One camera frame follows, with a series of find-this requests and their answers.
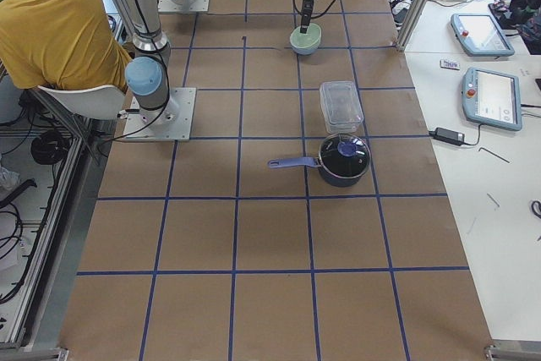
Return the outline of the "clear plastic food container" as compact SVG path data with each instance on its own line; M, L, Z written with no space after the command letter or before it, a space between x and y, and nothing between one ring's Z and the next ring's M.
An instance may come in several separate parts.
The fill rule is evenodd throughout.
M358 90L351 81L322 83L320 107L329 134L355 133L363 122Z

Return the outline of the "blue bowl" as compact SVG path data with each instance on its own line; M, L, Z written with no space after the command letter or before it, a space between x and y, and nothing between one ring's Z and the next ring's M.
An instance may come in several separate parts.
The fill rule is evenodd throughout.
M315 53L320 47L319 42L315 42L313 44L308 44L308 45L294 44L293 42L291 42L290 45L291 45L292 50L300 56L311 55Z

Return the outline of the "upper teach pendant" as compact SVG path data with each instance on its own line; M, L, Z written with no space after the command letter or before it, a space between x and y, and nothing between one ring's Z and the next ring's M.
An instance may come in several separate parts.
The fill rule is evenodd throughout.
M509 57L511 43L490 14L453 14L451 28L463 50L472 57Z

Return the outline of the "black power adapter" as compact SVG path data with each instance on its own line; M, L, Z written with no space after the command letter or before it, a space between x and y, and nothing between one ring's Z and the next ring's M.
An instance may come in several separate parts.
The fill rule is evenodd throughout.
M465 145L464 134L454 130L437 127L434 130L429 131L429 136L432 139L442 141L450 145Z

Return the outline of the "person in yellow shirt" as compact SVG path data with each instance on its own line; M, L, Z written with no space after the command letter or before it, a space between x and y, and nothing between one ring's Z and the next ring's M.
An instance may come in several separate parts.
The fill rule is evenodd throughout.
M2 0L1 61L20 89L128 86L102 0Z

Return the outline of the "lower teach pendant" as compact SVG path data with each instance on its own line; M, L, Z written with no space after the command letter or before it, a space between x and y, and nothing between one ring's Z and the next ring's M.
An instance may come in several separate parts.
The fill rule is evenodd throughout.
M462 110L470 122L520 131L519 79L515 75L484 68L469 68L462 82Z

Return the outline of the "dark blue saucepan with lid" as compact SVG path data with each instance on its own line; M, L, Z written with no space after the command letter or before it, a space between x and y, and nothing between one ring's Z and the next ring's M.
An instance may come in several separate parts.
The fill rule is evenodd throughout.
M371 153L368 145L353 134L333 134L319 146L318 155L281 158L268 161L269 168L312 167L328 184L353 186L368 171Z

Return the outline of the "white plastic chair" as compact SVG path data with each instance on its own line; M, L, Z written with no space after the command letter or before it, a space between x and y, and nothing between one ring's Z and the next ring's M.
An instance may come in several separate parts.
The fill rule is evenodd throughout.
M55 90L39 86L67 110L80 116L99 120L115 119L121 111L125 94L114 85L85 90Z

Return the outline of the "green bowl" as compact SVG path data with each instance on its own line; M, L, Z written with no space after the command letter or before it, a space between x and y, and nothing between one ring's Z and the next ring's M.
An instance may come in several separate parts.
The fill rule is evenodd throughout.
M313 44L315 42L321 41L321 28L316 23L310 23L308 32L306 34L301 34L300 26L296 27L293 32L290 35L290 43L293 42L294 44L300 44L300 45L308 45Z

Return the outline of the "teach pendant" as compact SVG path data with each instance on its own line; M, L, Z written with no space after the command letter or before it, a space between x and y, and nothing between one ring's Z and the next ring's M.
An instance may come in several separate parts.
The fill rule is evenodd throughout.
M453 14L451 28L463 50L472 57L509 57L511 43L490 14Z
M470 122L520 131L519 79L515 75L484 68L469 68L462 82L462 110Z

